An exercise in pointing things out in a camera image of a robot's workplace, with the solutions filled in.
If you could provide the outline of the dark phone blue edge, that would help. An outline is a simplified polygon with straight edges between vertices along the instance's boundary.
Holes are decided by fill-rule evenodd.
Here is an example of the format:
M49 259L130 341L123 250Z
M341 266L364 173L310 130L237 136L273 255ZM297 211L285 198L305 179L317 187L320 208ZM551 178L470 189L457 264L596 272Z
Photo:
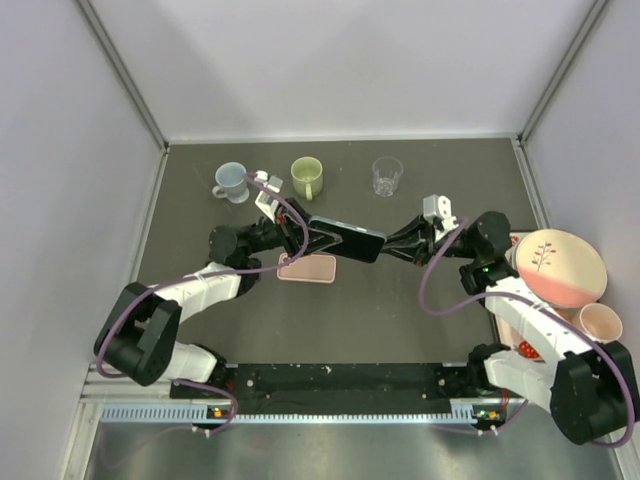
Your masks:
M387 241L383 233L317 215L310 217L308 226L332 238L321 251L363 263L374 263Z

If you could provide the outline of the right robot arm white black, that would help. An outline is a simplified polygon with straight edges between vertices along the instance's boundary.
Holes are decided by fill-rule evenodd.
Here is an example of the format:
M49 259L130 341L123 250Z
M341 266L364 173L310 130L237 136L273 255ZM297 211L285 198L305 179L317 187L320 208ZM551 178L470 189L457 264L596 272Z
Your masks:
M474 302L505 320L541 356L529 360L505 346L474 349L466 380L476 394L507 389L548 412L572 443L602 446L616 431L619 448L639 420L639 392L630 352L618 341L601 343L562 318L541 300L505 258L511 245L505 214L489 211L474 222L435 213L420 215L392 234L383 253L426 268L443 257L467 258L461 283Z

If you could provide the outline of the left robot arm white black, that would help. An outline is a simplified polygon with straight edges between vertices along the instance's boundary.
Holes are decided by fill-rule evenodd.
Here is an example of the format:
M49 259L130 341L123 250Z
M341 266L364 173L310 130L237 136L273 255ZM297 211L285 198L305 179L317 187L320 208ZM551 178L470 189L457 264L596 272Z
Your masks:
M141 386L160 379L186 380L205 396L220 394L227 382L223 359L205 347L178 342L180 325L247 293L265 270L258 253L284 248L295 259L343 240L329 224L313 223L296 202L290 205L290 211L278 206L272 219L214 228L209 261L197 272L151 287L127 285L95 341L96 364L109 364L116 377Z

